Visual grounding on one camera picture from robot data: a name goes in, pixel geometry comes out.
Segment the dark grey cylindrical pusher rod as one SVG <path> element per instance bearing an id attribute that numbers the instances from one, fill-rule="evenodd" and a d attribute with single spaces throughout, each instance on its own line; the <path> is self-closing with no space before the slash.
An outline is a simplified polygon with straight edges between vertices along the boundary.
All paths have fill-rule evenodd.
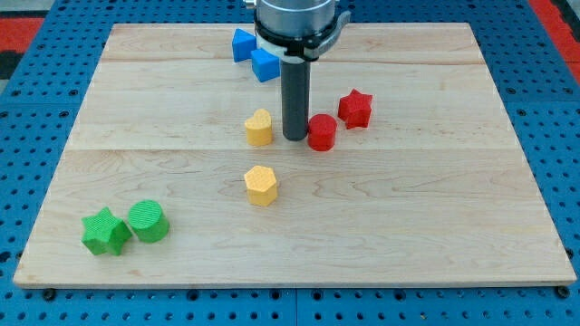
<path id="1" fill-rule="evenodd" d="M 299 141 L 308 131 L 310 63 L 281 61 L 280 72 L 283 135 Z"/>

